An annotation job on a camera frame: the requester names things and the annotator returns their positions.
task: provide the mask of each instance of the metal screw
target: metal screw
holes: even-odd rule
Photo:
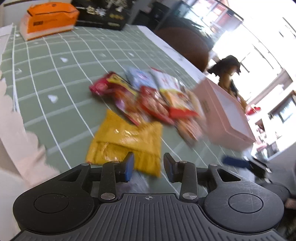
[[[110,192],[105,192],[101,195],[101,198],[104,200],[112,200],[113,198],[115,198],[115,195]]]
[[[183,198],[188,199],[188,200],[193,200],[197,198],[197,195],[193,192],[186,192],[182,195]]]

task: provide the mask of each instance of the orange box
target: orange box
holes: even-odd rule
[[[72,30],[79,11],[70,3],[48,2],[33,5],[21,20],[20,33],[24,40]]]

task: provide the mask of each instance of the red snack bag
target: red snack bag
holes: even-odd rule
[[[182,85],[176,78],[155,68],[151,68],[150,72],[154,76],[161,95],[170,106],[171,118],[179,119],[198,115],[186,93],[181,90]]]
[[[135,125],[149,122],[147,114],[137,101],[137,92],[118,74],[109,72],[103,78],[98,79],[89,89],[93,94],[99,96],[110,95],[117,108]]]
[[[158,90],[141,86],[139,102],[144,111],[162,122],[173,125],[174,121],[169,117],[168,106]]]

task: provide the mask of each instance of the white grid line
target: white grid line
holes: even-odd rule
[[[86,100],[83,100],[81,102],[76,103],[76,106],[77,107],[84,106],[84,105],[89,104],[91,102],[92,102],[92,99],[86,99]],[[45,116],[46,116],[46,118],[49,118],[49,117],[52,117],[52,116],[55,116],[55,115],[64,113],[66,111],[72,110],[72,109],[74,109],[74,105],[68,105],[68,106],[63,107],[61,109],[58,109],[58,110],[54,110],[52,112],[49,112],[49,113],[45,114]],[[39,117],[36,117],[36,118],[34,118],[32,120],[27,121],[26,123],[24,123],[24,126],[25,127],[29,127],[29,126],[31,126],[33,124],[36,124],[36,123],[38,123],[38,122],[40,122],[42,120],[44,120],[44,116],[43,115],[41,115]]]
[[[133,28],[131,27],[131,26],[129,26],[130,27],[130,29],[134,32],[134,33],[136,33],[136,31],[135,30],[133,30]],[[148,47],[151,51],[153,51],[152,49],[151,49],[151,47],[150,46],[148,46],[146,43],[145,43],[145,41],[143,41],[142,42],[144,45],[146,45],[146,47]],[[167,65],[162,59],[160,59],[168,68],[170,68],[170,66],[169,65]],[[178,78],[180,79],[180,80],[182,80],[182,78],[177,74],[177,72],[175,71],[175,70],[173,70],[172,68],[170,68],[174,73],[176,73],[176,75],[178,76]]]
[[[81,42],[81,40],[67,40],[68,42]],[[90,42],[97,42],[95,39],[87,39],[86,41],[90,41]],[[25,42],[23,43],[19,43],[19,44],[16,44],[15,46],[19,46],[19,45],[24,45]],[[58,44],[58,43],[62,43],[62,42],[49,42],[49,44]],[[32,45],[32,46],[28,46],[29,49],[31,48],[34,48],[34,47],[37,47],[37,46],[45,46],[46,44],[38,44],[38,45]]]
[[[141,46],[140,45],[138,45],[138,43],[136,43],[134,40],[133,40],[133,43],[135,43],[148,57],[149,57],[149,60],[152,60],[155,64],[157,64],[157,66],[161,69],[161,70],[164,70],[158,63],[156,63],[155,61],[154,61],[154,59],[152,59],[151,58],[151,56],[149,56],[147,53],[146,53],[146,51],[144,51],[142,48],[141,48]]]
[[[92,49],[92,51],[104,51],[104,50],[106,50],[106,49]],[[119,51],[119,49],[109,49],[109,50],[111,50],[111,51]],[[124,50],[124,51],[141,51],[140,49],[137,49],[137,50],[122,49],[122,50]],[[74,50],[73,52],[74,53],[85,53],[85,52],[89,52],[89,50]],[[52,56],[58,56],[58,55],[61,55],[61,54],[69,54],[69,53],[71,53],[71,52],[67,51],[67,52],[53,53]],[[43,59],[43,58],[46,58],[46,57],[49,57],[49,55],[42,55],[42,56],[39,56],[39,57],[35,57],[35,58],[32,58],[31,61],[32,60],[37,60],[37,59]],[[20,62],[17,62],[16,64],[22,64],[22,63],[25,63],[27,61],[28,60],[20,61]]]
[[[13,34],[13,44],[12,44],[12,85],[13,85],[13,110],[17,111],[20,113],[20,106],[18,103],[18,98],[17,98],[17,88],[15,84],[15,29],[14,29],[14,34]]]
[[[70,32],[73,32],[73,33],[75,33],[75,34],[77,34],[76,33],[76,30],[71,30],[71,31],[69,31],[68,33],[70,33]],[[75,37],[76,35],[73,35],[73,34],[64,34],[64,33],[61,33],[61,35],[63,36],[63,37]],[[81,35],[81,36],[88,36],[89,34],[79,34],[79,35]],[[59,36],[57,36],[57,35],[49,35],[49,36],[47,36],[46,37],[46,39],[60,39],[60,37]],[[33,39],[33,40],[30,40],[30,42],[29,43],[34,43],[34,42],[39,42],[40,41],[40,39]]]
[[[61,150],[61,148],[60,148],[60,146],[59,146],[59,144],[58,144],[58,142],[57,142],[57,140],[56,140],[56,138],[55,138],[55,136],[54,136],[54,134],[53,134],[53,132],[52,132],[52,129],[51,129],[49,123],[48,123],[48,120],[47,120],[47,118],[46,118],[46,116],[45,116],[45,113],[44,113],[43,107],[42,107],[41,102],[40,102],[40,99],[39,99],[39,95],[38,95],[37,90],[36,90],[36,86],[35,86],[35,83],[34,83],[34,78],[33,78],[33,75],[32,75],[32,69],[31,69],[31,63],[30,63],[30,56],[29,56],[28,45],[27,45],[27,42],[25,42],[25,43],[26,43],[26,46],[27,46],[27,56],[28,56],[28,60],[29,60],[29,62],[28,62],[28,63],[29,63],[29,70],[30,70],[30,73],[31,73],[32,83],[33,83],[34,90],[35,90],[35,92],[36,92],[36,96],[37,96],[37,99],[38,99],[38,102],[39,102],[39,105],[40,105],[40,109],[41,109],[42,114],[43,114],[43,116],[44,116],[45,122],[46,122],[46,124],[47,124],[47,126],[48,126],[48,129],[49,129],[49,131],[50,131],[50,133],[51,133],[51,135],[52,135],[52,138],[54,139],[54,141],[55,141],[55,143],[56,143],[56,146],[58,147],[58,149],[59,149],[59,151],[60,151],[62,157],[64,158],[66,164],[67,164],[68,167],[71,169],[71,166],[70,166],[69,162],[67,161],[65,155],[63,154],[63,152],[62,152],[62,150]]]
[[[114,56],[111,54],[111,52],[106,48],[106,50],[108,51],[108,53],[112,56],[112,58],[120,65],[120,67],[123,69],[123,70],[125,70],[125,68],[123,68],[122,67],[122,65],[114,58]]]
[[[71,86],[71,85],[75,85],[75,84],[79,84],[79,83],[83,83],[83,82],[87,82],[87,81],[88,81],[88,79],[75,80],[75,81],[72,81],[72,82],[69,82],[69,83],[65,83],[65,86]],[[47,93],[49,91],[57,90],[57,89],[60,89],[62,87],[63,87],[63,85],[56,85],[56,86],[53,86],[53,87],[49,87],[49,88],[38,91],[38,94]],[[23,100],[26,100],[28,98],[34,97],[35,95],[36,95],[36,93],[34,92],[34,93],[31,93],[31,94],[22,96],[22,97],[19,98],[19,102],[21,102]]]
[[[108,37],[106,34],[104,34],[107,38],[109,38],[111,41],[113,41],[117,46],[118,46],[118,48],[121,50],[121,52],[123,52],[123,54],[134,64],[134,65],[136,65],[127,55],[126,55],[126,53],[121,49],[121,47],[113,40],[113,39],[111,39],[110,37]]]
[[[145,60],[143,60],[141,57],[140,57],[140,55],[138,55],[138,53],[136,52],[136,51],[134,51],[135,52],[135,54],[137,55],[137,56],[139,56],[139,58],[146,64],[146,65],[148,65],[148,67],[150,67],[149,66],[149,64],[147,64],[146,62],[145,62]]]
[[[94,136],[94,135],[92,134],[92,132],[91,132],[91,130],[90,130],[88,124],[85,122],[84,118],[83,118],[82,115],[80,114],[80,112],[79,112],[77,106],[75,105],[75,102],[73,101],[73,99],[72,99],[72,97],[71,97],[71,95],[70,95],[70,93],[69,93],[67,87],[65,86],[65,84],[64,84],[64,82],[63,82],[61,76],[59,75],[59,72],[58,72],[58,70],[57,70],[57,67],[56,67],[56,65],[55,65],[55,63],[54,63],[54,59],[53,59],[53,57],[52,57],[52,55],[51,55],[50,47],[49,47],[49,45],[48,45],[48,43],[47,43],[47,41],[45,40],[44,37],[43,37],[43,40],[45,41],[45,43],[46,43],[46,45],[47,45],[47,48],[48,48],[48,51],[49,51],[50,58],[51,58],[51,60],[52,60],[52,63],[53,63],[54,68],[55,68],[55,70],[56,70],[56,73],[57,73],[57,75],[59,76],[59,79],[60,79],[62,85],[63,85],[64,88],[65,88],[65,91],[67,92],[67,94],[68,94],[70,100],[72,101],[72,103],[73,103],[73,105],[74,105],[74,107],[75,107],[75,109],[76,109],[78,115],[79,115],[80,118],[82,119],[83,123],[85,124],[85,126],[87,127],[87,129],[89,130],[89,132],[91,133],[91,135]]]
[[[210,150],[210,152],[215,156],[215,158],[217,159],[217,162],[219,163],[219,165],[223,166],[222,163],[219,161],[218,157],[215,155],[215,153],[209,148],[209,146],[207,145],[207,143],[205,143],[204,140],[202,140],[202,141],[207,146],[207,148]]]
[[[193,149],[193,151],[198,155],[198,157],[201,159],[201,161],[205,164],[205,166],[207,167],[207,164],[204,162],[204,160],[200,157],[200,155],[197,153],[196,150]]]
[[[63,38],[63,36],[61,34],[59,34],[61,36],[61,38],[66,42],[66,44],[68,45],[72,55],[73,55],[73,58],[75,59],[77,65],[79,66],[79,68],[81,69],[81,71],[83,72],[83,74],[85,75],[85,77],[93,84],[93,82],[91,81],[91,79],[86,75],[86,73],[84,72],[84,70],[82,69],[82,67],[80,66],[80,64],[78,63],[74,53],[72,52],[72,49],[69,45],[69,43]],[[107,72],[107,70],[104,68],[104,66],[99,62],[99,64],[103,67],[103,69]],[[105,102],[105,100],[100,96],[101,100],[105,103],[105,105],[110,109],[110,107],[107,105],[107,103]]]
[[[6,58],[6,59],[1,60],[1,62],[0,62],[0,66],[1,66],[1,63],[4,62],[4,61],[6,61],[6,60],[12,60],[12,58]]]
[[[172,185],[172,183],[168,180],[167,176],[163,173],[163,171],[160,171],[160,173],[162,174],[162,176],[165,178],[165,180],[169,183],[169,185],[175,190],[175,192],[180,195],[180,192],[178,192],[178,190]]]
[[[235,157],[237,157],[236,154],[233,152],[233,150],[231,150],[231,151],[232,151],[232,154],[233,154]]]
[[[173,149],[174,152],[178,152],[179,150],[182,149],[182,147],[185,145],[184,141],[180,141],[180,143],[178,145],[176,145],[176,147]]]
[[[86,46],[88,47],[88,49],[89,49],[89,51],[92,53],[92,55],[94,56],[94,58],[96,59],[96,61],[102,66],[102,68],[105,70],[105,72],[107,73],[107,70],[105,69],[105,67],[101,64],[101,61],[99,61],[98,59],[97,59],[97,57],[95,56],[95,54],[93,53],[93,51],[91,50],[91,48],[89,47],[89,45],[87,44],[87,42],[83,39],[83,38],[81,38],[82,40],[83,40],[83,42],[86,44]]]
[[[135,34],[137,34],[140,38],[142,38],[130,25],[129,25],[129,27],[130,27],[130,29],[135,33]],[[150,48],[151,49],[151,47],[149,47],[146,43],[145,43],[145,41],[143,41],[142,42],[143,44],[145,44],[148,48]],[[172,64],[173,66],[174,66],[174,64],[170,61],[170,57],[169,58],[167,58],[166,59],[168,62],[170,62],[170,64]],[[178,76],[178,78],[179,79],[182,79],[177,73],[179,73],[178,71],[176,71],[176,70],[173,70],[172,68],[170,68],[173,72],[175,72],[176,73],[176,75]],[[184,77],[186,77],[187,78],[187,80],[193,85],[193,86],[195,86],[197,83],[195,82],[192,82],[192,79],[191,78],[189,78],[188,76],[184,76]]]
[[[33,59],[31,59],[31,60],[42,59],[42,58],[38,57],[38,58],[33,58]],[[132,62],[133,62],[133,61],[137,61],[137,60],[143,60],[143,59],[142,59],[141,57],[131,59]],[[117,59],[117,61],[119,61],[119,62],[128,62],[128,61],[130,61],[130,60],[123,58],[123,59]],[[15,65],[17,66],[17,65],[22,64],[22,63],[25,63],[25,62],[28,62],[28,60],[24,60],[24,61],[18,62],[18,63],[16,63]],[[101,63],[113,63],[113,62],[116,62],[116,60],[108,59],[108,60],[101,60],[100,62],[101,62]],[[84,65],[91,65],[91,64],[94,64],[94,63],[97,63],[97,62],[96,62],[96,61],[85,62],[85,63],[81,63],[80,65],[84,66]],[[60,69],[67,69],[67,68],[72,68],[72,67],[75,67],[75,66],[76,66],[76,64],[72,64],[72,65],[66,65],[66,66],[58,67],[57,69],[58,69],[58,70],[60,70]],[[49,69],[49,70],[46,70],[46,71],[41,71],[41,72],[38,72],[38,73],[34,73],[34,75],[40,75],[40,74],[48,73],[48,72],[50,72],[50,71],[54,71],[54,70],[55,70],[55,69]],[[5,72],[3,72],[3,74],[6,74],[6,73],[11,72],[11,71],[12,71],[11,69],[6,70]],[[24,78],[26,78],[26,77],[29,77],[29,75],[28,75],[28,76],[25,76],[25,77],[17,78],[16,81],[18,81],[19,79],[24,79]]]
[[[170,151],[176,156],[176,157],[178,157],[179,158],[179,160],[180,161],[182,161],[182,159],[180,158],[180,156],[178,156],[178,154],[174,151],[174,150],[172,150],[172,148],[170,148],[170,146],[164,141],[164,139],[161,137],[161,140],[163,141],[163,143],[170,149]],[[168,181],[168,183],[175,189],[175,187],[170,183],[170,181],[166,178],[166,180]]]
[[[95,127],[91,128],[91,131],[95,132],[98,128],[99,128],[99,126],[95,126]],[[68,147],[68,146],[88,137],[88,136],[90,136],[89,131],[84,131],[84,132],[64,141],[64,142],[61,142],[59,145],[61,148],[65,148],[65,147]],[[52,155],[52,154],[56,153],[57,151],[59,151],[58,148],[56,146],[54,146],[54,147],[49,148],[47,150],[47,154]]]

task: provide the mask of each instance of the green cutting mat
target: green cutting mat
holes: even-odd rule
[[[106,110],[121,113],[113,103],[91,95],[88,87],[107,71],[124,75],[125,66],[142,70],[154,67],[180,79],[187,87],[195,81],[174,60],[138,29],[122,31],[75,27],[73,31],[24,42],[13,27],[2,56],[1,70],[7,94],[22,114],[26,130],[39,137],[47,149],[47,163],[61,172],[83,163]],[[197,167],[220,164],[224,154],[241,156],[200,140],[190,149],[173,127],[164,126],[162,154],[194,162]],[[151,193],[180,191],[180,183],[144,176]],[[199,188],[205,196],[204,188]]]

